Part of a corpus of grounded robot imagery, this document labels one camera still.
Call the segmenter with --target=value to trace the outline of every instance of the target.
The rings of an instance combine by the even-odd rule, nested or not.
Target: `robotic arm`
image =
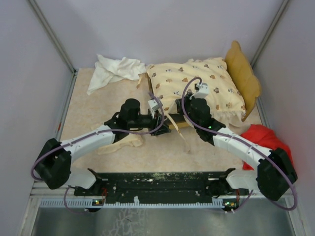
[[[71,164],[101,146],[113,144],[129,133],[135,133],[126,132],[126,130],[148,128],[148,132],[140,134],[150,133],[155,136],[169,133],[170,129],[163,123],[162,115],[157,112],[162,105],[159,106],[157,101],[150,100],[149,106],[148,114],[142,115],[140,114],[140,102],[136,99],[128,99],[121,106],[120,112],[115,113],[99,128],[62,142],[58,142],[56,139],[48,140],[33,169],[50,189],[56,189],[66,184],[97,193],[102,182],[97,173],[91,169],[75,168]]]
[[[219,195],[222,191],[228,193],[232,189],[244,188],[258,190],[268,199],[277,201],[289,189],[289,185],[279,171],[263,156],[271,159],[280,167],[289,181],[294,183],[297,180],[297,174],[287,153],[281,148],[273,151],[259,146],[235,134],[209,115],[210,108],[204,99],[209,91],[207,84],[202,82],[195,84],[195,89],[196,93],[188,91],[183,101],[176,100],[177,112],[185,115],[193,123],[203,141],[235,154],[254,169],[254,171],[228,169],[219,180],[212,182],[213,196]]]

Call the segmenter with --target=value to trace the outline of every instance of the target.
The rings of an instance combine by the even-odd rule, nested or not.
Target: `white wall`
[[[276,134],[292,149],[297,189],[315,235],[315,1],[293,0],[255,72]]]
[[[0,32],[0,235],[15,236],[71,73],[25,0],[1,2]]]
[[[225,56],[239,40],[249,59],[282,0],[37,0],[76,68],[96,54],[145,63]]]

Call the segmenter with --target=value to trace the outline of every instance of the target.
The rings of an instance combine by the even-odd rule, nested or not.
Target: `beige fabric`
[[[99,127],[99,124],[96,124],[91,128],[91,130],[94,130],[98,127]],[[118,141],[114,144],[100,147],[99,149],[96,150],[96,152],[98,155],[103,155],[103,154],[116,152],[117,150],[119,150],[125,146],[130,146],[130,147],[136,148],[136,147],[143,145],[143,143],[144,142],[143,142],[141,135],[129,134],[128,136],[124,137],[123,139],[121,139],[120,141]]]
[[[210,90],[206,100],[213,118],[227,126],[230,123],[239,126],[246,115],[244,100],[229,76],[223,58],[150,65],[147,73],[154,95],[161,99],[166,113],[176,113],[175,100],[181,98],[188,81],[200,77]],[[194,84],[189,89],[194,91]]]
[[[190,152],[191,151],[190,144],[187,142],[187,140],[185,139],[185,137],[183,136],[183,134],[179,130],[175,120],[173,120],[173,118],[169,115],[169,113],[166,113],[166,116],[172,122],[172,124],[174,125],[174,127],[175,127],[176,131],[178,132],[179,136],[184,140],[184,151],[185,152]]]

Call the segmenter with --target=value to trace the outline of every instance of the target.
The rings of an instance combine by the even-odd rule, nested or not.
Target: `white cloth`
[[[121,60],[113,60],[102,55],[97,55],[97,58],[95,71],[87,91],[88,95],[91,95],[108,83],[123,79],[139,80],[139,74],[146,72],[145,64],[136,59],[123,58]]]

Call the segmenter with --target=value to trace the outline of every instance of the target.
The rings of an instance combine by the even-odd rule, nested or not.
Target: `yellow pillow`
[[[175,114],[175,100],[182,97],[187,82],[200,77],[210,90],[205,99],[213,118],[227,126],[229,123],[239,126],[245,116],[245,103],[226,69],[223,58],[209,58],[196,61],[190,59],[184,64],[149,65],[147,73],[154,95],[161,99],[165,112]],[[194,92],[194,84],[189,89]]]

